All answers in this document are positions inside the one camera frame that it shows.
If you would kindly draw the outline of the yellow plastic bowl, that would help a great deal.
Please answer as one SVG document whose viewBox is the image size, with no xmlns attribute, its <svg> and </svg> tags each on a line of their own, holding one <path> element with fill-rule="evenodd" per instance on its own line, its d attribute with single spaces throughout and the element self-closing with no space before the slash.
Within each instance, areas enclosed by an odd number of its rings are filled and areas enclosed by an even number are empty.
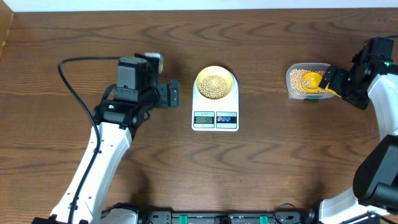
<svg viewBox="0 0 398 224">
<path fill-rule="evenodd" d="M 230 92 L 232 91 L 232 89 L 234 87 L 233 75 L 226 68 L 221 67 L 221 66 L 216 66 L 216 65 L 206 67 L 198 74 L 197 79 L 196 79 L 196 84 L 195 84 L 197 90 L 198 90 L 200 82 L 208 75 L 220 75 L 223 78 L 225 78 L 229 83 L 229 93 L 228 94 L 230 94 Z"/>
</svg>

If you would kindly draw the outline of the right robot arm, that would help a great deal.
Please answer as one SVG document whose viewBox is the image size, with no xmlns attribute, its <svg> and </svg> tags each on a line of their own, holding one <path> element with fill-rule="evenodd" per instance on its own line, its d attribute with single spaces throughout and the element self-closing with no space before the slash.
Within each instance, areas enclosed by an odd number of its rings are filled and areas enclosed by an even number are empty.
<svg viewBox="0 0 398 224">
<path fill-rule="evenodd" d="M 372 104 L 380 142 L 358 167 L 353 185 L 320 202 L 314 223 L 379 223 L 397 214 L 397 64 L 393 36 L 374 37 L 350 70 L 329 66 L 319 87 L 364 110 Z"/>
</svg>

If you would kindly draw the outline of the yellow measuring scoop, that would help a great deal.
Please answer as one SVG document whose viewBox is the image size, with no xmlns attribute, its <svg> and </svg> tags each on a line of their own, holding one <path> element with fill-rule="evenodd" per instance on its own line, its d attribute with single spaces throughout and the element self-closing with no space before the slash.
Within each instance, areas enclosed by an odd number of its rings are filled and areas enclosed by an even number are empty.
<svg viewBox="0 0 398 224">
<path fill-rule="evenodd" d="M 308 72 L 301 79 L 301 85 L 303 79 L 312 79 L 312 87 L 314 90 L 305 91 L 305 93 L 315 93 L 315 94 L 333 94 L 335 96 L 339 96 L 335 91 L 331 90 L 326 86 L 325 88 L 319 87 L 320 82 L 322 81 L 322 75 L 318 72 Z"/>
</svg>

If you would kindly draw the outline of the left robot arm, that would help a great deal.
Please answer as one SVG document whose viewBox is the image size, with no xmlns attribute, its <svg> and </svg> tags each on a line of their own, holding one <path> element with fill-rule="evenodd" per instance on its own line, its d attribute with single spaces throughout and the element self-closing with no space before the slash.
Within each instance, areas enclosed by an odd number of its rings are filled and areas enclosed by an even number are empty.
<svg viewBox="0 0 398 224">
<path fill-rule="evenodd" d="M 155 83 L 137 88 L 112 84 L 91 117 L 90 140 L 75 175 L 48 218 L 32 223 L 145 223 L 146 217 L 128 205 L 104 211 L 116 169 L 130 148 L 138 127 L 152 108 L 177 107 L 179 83 Z"/>
</svg>

